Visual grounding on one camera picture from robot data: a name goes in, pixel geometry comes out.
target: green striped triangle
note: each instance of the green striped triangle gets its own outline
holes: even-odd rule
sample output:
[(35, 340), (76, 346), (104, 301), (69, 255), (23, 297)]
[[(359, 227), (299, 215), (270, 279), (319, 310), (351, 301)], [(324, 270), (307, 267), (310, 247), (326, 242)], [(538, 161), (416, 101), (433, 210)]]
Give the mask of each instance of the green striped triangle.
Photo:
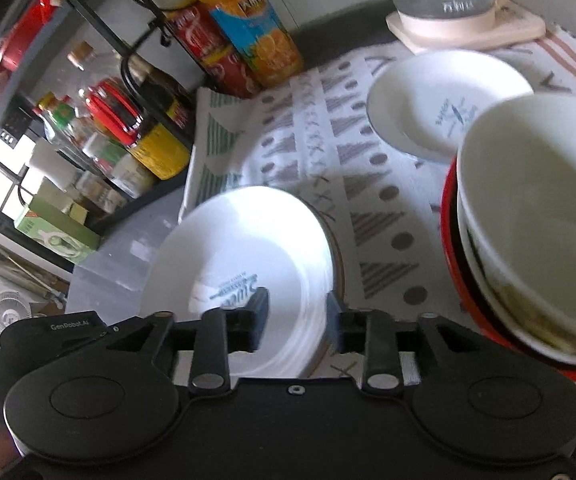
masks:
[(208, 115), (208, 144), (206, 155), (223, 155), (228, 153), (240, 134), (228, 131), (214, 120), (212, 115)]
[(199, 181), (199, 191), (197, 192), (195, 206), (200, 205), (215, 195), (219, 195), (219, 193), (238, 187), (240, 180), (240, 174), (226, 173), (224, 175), (215, 175), (207, 166), (204, 166), (202, 177)]
[(242, 101), (244, 101), (244, 99), (239, 99), (232, 95), (217, 94), (217, 92), (210, 94), (210, 108), (221, 108), (222, 106), (233, 105), (241, 103)]

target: orange juice bottle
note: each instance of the orange juice bottle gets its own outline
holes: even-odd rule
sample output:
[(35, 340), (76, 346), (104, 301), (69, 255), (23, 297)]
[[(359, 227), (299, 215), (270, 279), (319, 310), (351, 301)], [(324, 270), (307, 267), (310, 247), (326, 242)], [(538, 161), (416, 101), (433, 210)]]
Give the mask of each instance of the orange juice bottle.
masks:
[(270, 88), (299, 73), (303, 59), (268, 0), (200, 0), (258, 81)]

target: spice rack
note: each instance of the spice rack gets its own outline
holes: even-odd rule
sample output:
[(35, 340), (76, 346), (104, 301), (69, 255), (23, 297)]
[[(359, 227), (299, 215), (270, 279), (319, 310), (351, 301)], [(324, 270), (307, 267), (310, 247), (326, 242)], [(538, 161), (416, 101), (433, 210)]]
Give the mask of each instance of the spice rack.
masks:
[[(148, 9), (153, 14), (153, 19), (148, 23), (146, 31), (133, 43), (127, 44), (114, 31), (108, 24), (100, 18), (95, 12), (88, 0), (67, 0), (68, 3), (119, 53), (122, 58), (121, 75), (124, 80), (126, 88), (129, 90), (132, 97), (136, 102), (148, 113), (150, 113), (159, 123), (161, 123), (167, 130), (169, 130), (188, 150), (192, 151), (194, 142), (194, 116), (185, 128), (180, 128), (175, 122), (167, 115), (162, 105), (156, 102), (151, 95), (142, 92), (140, 86), (136, 83), (129, 70), (130, 56), (138, 52), (140, 47), (157, 31), (161, 35), (162, 46), (169, 47), (173, 43), (177, 43), (184, 51), (191, 57), (197, 65), (201, 67), (195, 56), (188, 50), (175, 35), (171, 25), (167, 22), (164, 10), (160, 9), (153, 0), (132, 0), (136, 5)], [(128, 218), (133, 213), (137, 212), (144, 206), (158, 200), (159, 198), (171, 193), (185, 185), (186, 177), (188, 176), (188, 168), (185, 168), (178, 175), (163, 180), (144, 195), (127, 203), (126, 206), (118, 209), (115, 213), (101, 218), (91, 226), (91, 229), (99, 235), (104, 235), (111, 228), (119, 222)]]

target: screw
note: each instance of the screw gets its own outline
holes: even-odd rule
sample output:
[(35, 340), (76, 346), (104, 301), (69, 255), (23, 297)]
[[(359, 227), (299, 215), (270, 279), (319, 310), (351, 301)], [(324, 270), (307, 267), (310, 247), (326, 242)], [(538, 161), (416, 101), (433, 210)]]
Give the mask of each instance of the screw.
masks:
[(201, 390), (216, 390), (221, 388), (224, 382), (223, 377), (217, 374), (201, 374), (193, 379), (194, 387)]
[(368, 378), (368, 386), (375, 390), (394, 390), (399, 386), (399, 379), (390, 374), (375, 374)]
[(288, 393), (291, 395), (301, 396), (306, 393), (306, 388), (299, 386), (298, 384), (293, 384), (292, 386), (288, 387)]

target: patterned tablecloth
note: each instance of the patterned tablecloth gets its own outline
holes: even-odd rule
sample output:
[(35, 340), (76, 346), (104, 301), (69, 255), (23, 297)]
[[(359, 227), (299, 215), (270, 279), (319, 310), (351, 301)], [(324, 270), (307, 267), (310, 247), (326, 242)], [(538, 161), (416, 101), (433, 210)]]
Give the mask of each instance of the patterned tablecloth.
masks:
[[(576, 94), (576, 38), (559, 27), (492, 54), (535, 91)], [(249, 101), (200, 89), (180, 219), (237, 186), (287, 190), (310, 203), (337, 237), (351, 308), (378, 308), (398, 319), (432, 311), (474, 328), (440, 240), (447, 167), (391, 148), (366, 116), (375, 78), (410, 56), (399, 42), (355, 50)], [(352, 354), (328, 355), (315, 376), (357, 378), (360, 363)]]

